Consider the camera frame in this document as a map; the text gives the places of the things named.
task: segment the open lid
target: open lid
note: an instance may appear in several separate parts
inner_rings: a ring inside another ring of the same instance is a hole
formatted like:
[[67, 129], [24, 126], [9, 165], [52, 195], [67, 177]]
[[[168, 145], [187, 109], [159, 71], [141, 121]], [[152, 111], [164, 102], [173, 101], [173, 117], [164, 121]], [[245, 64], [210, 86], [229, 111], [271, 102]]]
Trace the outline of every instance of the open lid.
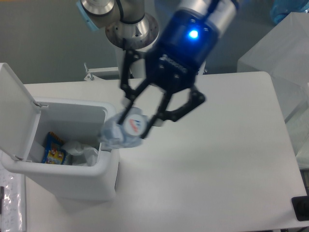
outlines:
[[14, 160], [28, 157], [40, 108], [7, 63], [0, 63], [0, 149]]

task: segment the white box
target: white box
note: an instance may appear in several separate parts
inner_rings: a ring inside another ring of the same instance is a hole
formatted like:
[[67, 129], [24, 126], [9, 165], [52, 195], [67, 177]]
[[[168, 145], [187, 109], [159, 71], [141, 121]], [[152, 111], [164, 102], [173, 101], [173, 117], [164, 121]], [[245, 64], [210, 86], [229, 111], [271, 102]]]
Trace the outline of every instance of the white box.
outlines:
[[[108, 201], [115, 195], [119, 152], [101, 151], [97, 135], [116, 113], [106, 102], [36, 99], [6, 63], [0, 63], [1, 162], [10, 172], [25, 174], [58, 197]], [[32, 144], [45, 146], [48, 132], [62, 140], [99, 147], [92, 167], [36, 163]]]

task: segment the blue light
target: blue light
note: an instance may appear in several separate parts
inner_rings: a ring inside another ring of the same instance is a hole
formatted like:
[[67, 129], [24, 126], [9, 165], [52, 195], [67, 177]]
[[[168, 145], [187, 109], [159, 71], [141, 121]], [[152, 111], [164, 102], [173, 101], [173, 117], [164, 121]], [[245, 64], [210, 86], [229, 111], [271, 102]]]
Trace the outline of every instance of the blue light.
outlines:
[[192, 30], [192, 31], [190, 31], [189, 36], [190, 36], [192, 39], [196, 39], [196, 38], [198, 37], [198, 31], [197, 31], [197, 30]]

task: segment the bottle label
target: bottle label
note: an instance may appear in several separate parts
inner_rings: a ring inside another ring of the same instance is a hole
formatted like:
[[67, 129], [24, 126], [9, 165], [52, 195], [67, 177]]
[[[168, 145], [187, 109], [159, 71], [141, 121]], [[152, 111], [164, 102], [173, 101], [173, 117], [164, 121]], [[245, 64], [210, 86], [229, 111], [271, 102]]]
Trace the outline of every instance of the bottle label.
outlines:
[[146, 129], [147, 122], [141, 115], [129, 115], [124, 121], [125, 132], [132, 136], [140, 136]]

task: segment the crushed plastic bottle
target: crushed plastic bottle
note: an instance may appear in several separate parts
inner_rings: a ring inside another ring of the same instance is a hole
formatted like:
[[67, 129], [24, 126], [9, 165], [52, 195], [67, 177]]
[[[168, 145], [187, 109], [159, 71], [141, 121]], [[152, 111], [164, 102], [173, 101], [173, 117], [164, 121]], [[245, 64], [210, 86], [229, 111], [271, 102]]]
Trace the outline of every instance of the crushed plastic bottle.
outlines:
[[290, 12], [309, 12], [309, 0], [275, 0], [270, 17], [275, 24], [280, 23]]
[[101, 149], [111, 150], [125, 147], [136, 147], [142, 144], [140, 135], [147, 127], [147, 116], [142, 110], [132, 107], [122, 125], [117, 124], [122, 113], [108, 119], [99, 134]]

